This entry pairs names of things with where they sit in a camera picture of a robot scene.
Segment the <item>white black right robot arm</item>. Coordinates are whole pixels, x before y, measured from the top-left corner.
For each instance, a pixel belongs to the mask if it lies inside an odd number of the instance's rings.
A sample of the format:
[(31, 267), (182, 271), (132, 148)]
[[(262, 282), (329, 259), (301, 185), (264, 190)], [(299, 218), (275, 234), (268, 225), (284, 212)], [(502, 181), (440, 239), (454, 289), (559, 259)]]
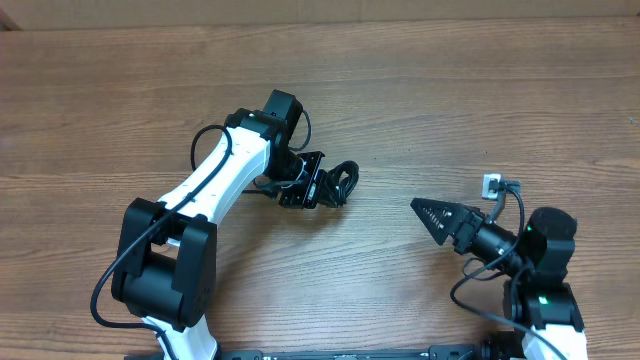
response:
[(497, 225), (502, 199), (491, 214), (461, 203), (415, 198), (411, 208), (435, 242), (453, 240), (454, 251), (472, 254), (508, 279), (501, 316), (474, 312), (511, 329), (479, 345), (457, 349), (459, 359), (586, 359), (584, 321), (565, 281), (575, 251), (577, 221), (553, 207), (541, 207), (516, 234)]

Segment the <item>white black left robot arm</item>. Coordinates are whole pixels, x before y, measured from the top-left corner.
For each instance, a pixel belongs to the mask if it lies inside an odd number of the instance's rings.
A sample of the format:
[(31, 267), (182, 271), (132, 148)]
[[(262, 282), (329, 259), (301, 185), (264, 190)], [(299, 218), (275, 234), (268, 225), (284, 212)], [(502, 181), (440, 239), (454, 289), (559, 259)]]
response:
[(305, 111), (292, 94), (275, 90), (261, 110), (238, 109), (219, 129), (221, 139), (192, 174), (157, 201), (135, 199), (125, 211), (117, 255), (90, 300), (94, 320), (124, 323), (98, 313), (104, 285), (152, 331), (161, 359), (213, 359), (218, 344), (205, 312), (215, 288), (218, 227), (245, 188), (264, 175), (259, 190), (280, 206), (313, 209), (322, 173), (320, 152), (295, 154), (289, 146)]

